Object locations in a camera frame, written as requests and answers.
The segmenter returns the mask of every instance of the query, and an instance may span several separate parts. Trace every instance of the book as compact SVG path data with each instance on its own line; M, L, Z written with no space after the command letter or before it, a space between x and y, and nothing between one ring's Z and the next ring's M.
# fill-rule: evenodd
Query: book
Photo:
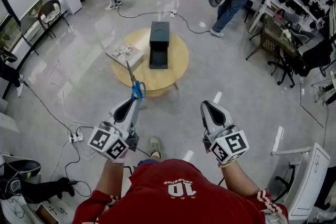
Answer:
M142 51L126 43L124 40L115 41L105 51L105 54L126 69L126 61L133 68L144 56Z

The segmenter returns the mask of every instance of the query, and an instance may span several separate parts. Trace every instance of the blue scissors handle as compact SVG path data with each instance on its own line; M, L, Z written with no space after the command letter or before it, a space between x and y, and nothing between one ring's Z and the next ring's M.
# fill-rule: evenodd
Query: blue scissors handle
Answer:
M134 100L134 96L139 98L140 101L146 96L146 85L143 82L136 81L135 85L132 86L132 100Z

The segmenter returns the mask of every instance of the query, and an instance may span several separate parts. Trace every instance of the round table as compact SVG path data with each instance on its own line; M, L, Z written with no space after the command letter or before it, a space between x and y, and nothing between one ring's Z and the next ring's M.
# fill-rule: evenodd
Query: round table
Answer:
M176 82L187 69L189 53L183 40L171 32L168 47L168 69L149 69L150 34L150 28L139 29L125 36L124 40L144 52L141 63L135 67L133 73L137 80L146 84L146 96L157 97L166 92L171 85L178 89ZM132 86L127 69L113 61L112 70L122 83L128 87Z

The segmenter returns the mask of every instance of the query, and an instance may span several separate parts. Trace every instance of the black pants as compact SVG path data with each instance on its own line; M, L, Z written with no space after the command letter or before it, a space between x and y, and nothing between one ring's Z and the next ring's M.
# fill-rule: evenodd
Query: black pants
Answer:
M14 68L9 67L5 63L3 63L1 60L0 60L0 73L1 73L0 77L2 77L5 80L8 80L12 84L14 84L15 87L17 88L20 87L19 72L17 72Z
M324 89L325 92L330 91L334 88L333 84L330 84L329 86L326 86ZM336 93L334 93L328 100L327 100L327 104L331 104L336 100Z

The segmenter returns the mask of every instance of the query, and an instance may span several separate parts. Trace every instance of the red jersey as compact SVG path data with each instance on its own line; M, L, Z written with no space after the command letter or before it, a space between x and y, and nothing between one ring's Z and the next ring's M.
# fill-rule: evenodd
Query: red jersey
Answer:
M129 191L116 203L95 190L78 206L73 224L265 223L269 216L274 224L288 222L285 207L273 204L268 191L242 197L210 183L185 161L142 164L130 181Z

